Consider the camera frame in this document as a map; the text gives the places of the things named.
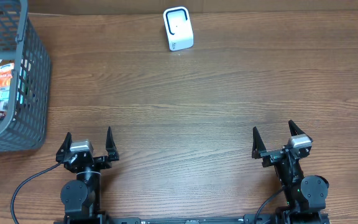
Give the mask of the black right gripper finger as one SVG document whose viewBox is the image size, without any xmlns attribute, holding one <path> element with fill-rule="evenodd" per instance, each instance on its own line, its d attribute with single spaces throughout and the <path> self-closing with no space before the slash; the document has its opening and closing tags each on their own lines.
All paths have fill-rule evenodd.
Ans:
<svg viewBox="0 0 358 224">
<path fill-rule="evenodd" d="M 252 158 L 260 159 L 262 157 L 261 154 L 266 152 L 266 147 L 256 126 L 253 127 L 252 137 L 253 137 Z"/>
<path fill-rule="evenodd" d="M 289 120 L 288 126 L 290 128 L 291 137 L 296 136 L 299 134 L 306 134 L 304 131 L 302 131 L 293 120 Z"/>
</svg>

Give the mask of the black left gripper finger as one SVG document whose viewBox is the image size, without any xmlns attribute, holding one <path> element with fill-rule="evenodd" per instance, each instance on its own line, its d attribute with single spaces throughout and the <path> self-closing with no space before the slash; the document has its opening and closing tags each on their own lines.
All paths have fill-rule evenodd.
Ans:
<svg viewBox="0 0 358 224">
<path fill-rule="evenodd" d="M 70 152 L 70 146 L 72 143 L 72 136 L 70 132 L 67 132 L 67 135 L 65 136 L 65 139 L 60 146 L 59 150 L 56 153 L 56 161 L 57 162 L 63 162 L 65 159 L 65 156 L 68 152 Z"/>
<path fill-rule="evenodd" d="M 119 160 L 119 153 L 117 151 L 117 147 L 112 136 L 112 129 L 110 126 L 108 127 L 106 135 L 106 151 L 108 152 L 109 161 Z"/>
</svg>

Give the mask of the orange tissue pack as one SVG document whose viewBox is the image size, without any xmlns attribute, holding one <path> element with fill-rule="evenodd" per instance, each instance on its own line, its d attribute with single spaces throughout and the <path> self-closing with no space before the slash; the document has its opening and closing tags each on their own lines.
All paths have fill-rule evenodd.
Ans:
<svg viewBox="0 0 358 224">
<path fill-rule="evenodd" d="M 7 90 L 11 85 L 12 70 L 14 63 L 7 63 L 0 66 L 0 90 Z"/>
</svg>

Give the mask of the teal packet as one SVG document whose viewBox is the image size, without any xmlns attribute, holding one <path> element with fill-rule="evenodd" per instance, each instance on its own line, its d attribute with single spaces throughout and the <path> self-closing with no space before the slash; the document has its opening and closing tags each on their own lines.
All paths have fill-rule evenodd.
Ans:
<svg viewBox="0 0 358 224">
<path fill-rule="evenodd" d="M 16 102 L 20 105 L 23 104 L 23 96 L 18 91 L 16 95 Z M 7 114 L 9 109 L 9 90 L 7 88 L 0 89 L 0 114 L 4 116 Z"/>
</svg>

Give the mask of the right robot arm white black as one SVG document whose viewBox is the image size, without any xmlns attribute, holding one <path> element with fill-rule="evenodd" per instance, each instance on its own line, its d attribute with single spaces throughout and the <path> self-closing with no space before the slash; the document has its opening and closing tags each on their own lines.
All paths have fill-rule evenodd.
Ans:
<svg viewBox="0 0 358 224">
<path fill-rule="evenodd" d="M 281 189 L 270 196 L 256 212 L 254 223 L 329 223 L 326 208 L 329 182 L 320 175 L 305 176 L 300 160 L 309 156 L 313 139 L 289 120 L 291 137 L 280 149 L 268 151 L 259 130 L 253 127 L 252 158 L 262 159 L 263 167 L 273 166 Z M 284 193 L 287 204 L 278 207 L 275 213 L 262 217 L 262 210 L 280 193 Z"/>
</svg>

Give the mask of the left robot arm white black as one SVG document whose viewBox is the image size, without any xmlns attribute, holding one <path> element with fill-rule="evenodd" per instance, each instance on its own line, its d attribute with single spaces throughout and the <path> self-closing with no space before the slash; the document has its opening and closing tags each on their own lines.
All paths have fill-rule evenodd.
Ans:
<svg viewBox="0 0 358 224">
<path fill-rule="evenodd" d="M 112 223 L 101 210 L 101 171 L 110 169 L 119 160 L 112 129 L 106 135 L 105 156 L 95 157 L 90 140 L 73 141 L 67 133 L 56 153 L 56 161 L 76 175 L 61 189 L 60 198 L 65 207 L 63 223 Z"/>
</svg>

